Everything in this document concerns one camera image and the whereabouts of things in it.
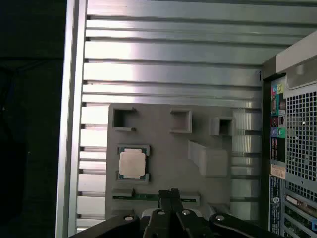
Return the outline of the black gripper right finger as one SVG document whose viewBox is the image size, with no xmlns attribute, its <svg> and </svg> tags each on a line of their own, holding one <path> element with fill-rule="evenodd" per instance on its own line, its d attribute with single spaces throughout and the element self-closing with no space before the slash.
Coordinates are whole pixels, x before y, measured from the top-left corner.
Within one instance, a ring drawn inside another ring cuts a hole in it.
<svg viewBox="0 0 317 238">
<path fill-rule="evenodd" d="M 171 212 L 175 224 L 170 233 L 173 238 L 279 238 L 259 226 L 240 220 L 227 213 L 215 213 L 208 219 L 185 209 L 178 189 L 171 189 Z"/>
</svg>

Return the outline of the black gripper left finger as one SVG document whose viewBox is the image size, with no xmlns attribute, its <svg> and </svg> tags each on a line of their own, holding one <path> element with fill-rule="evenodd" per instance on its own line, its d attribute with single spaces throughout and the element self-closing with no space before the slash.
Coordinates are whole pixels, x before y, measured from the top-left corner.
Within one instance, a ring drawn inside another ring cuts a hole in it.
<svg viewBox="0 0 317 238">
<path fill-rule="evenodd" d="M 121 213 L 79 233 L 73 238 L 172 238 L 175 224 L 171 212 L 171 190 L 158 193 L 159 208 L 149 217 L 139 217 L 134 211 Z"/>
</svg>

